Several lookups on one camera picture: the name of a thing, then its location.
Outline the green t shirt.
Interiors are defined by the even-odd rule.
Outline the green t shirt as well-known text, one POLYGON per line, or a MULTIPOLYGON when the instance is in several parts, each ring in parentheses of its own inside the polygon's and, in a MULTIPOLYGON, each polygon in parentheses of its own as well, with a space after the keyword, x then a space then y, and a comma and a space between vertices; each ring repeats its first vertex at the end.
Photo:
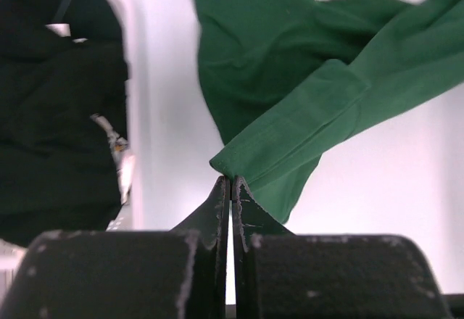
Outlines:
POLYGON ((210 165, 279 223, 324 152, 463 82, 463 0, 194 1, 210 165))

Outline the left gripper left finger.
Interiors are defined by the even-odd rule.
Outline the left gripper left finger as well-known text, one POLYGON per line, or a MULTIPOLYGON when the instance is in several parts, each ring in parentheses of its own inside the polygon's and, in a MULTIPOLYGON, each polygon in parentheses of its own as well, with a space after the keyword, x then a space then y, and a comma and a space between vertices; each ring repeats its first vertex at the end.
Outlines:
POLYGON ((169 231, 50 231, 29 247, 3 318, 224 318, 231 184, 169 231))

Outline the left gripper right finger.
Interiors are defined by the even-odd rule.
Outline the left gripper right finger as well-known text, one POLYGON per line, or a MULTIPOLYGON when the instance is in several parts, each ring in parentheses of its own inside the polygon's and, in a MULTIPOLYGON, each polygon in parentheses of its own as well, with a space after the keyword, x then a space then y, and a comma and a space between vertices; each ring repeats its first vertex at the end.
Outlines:
POLYGON ((238 318, 450 318, 422 251, 398 235, 296 235, 231 189, 238 318))

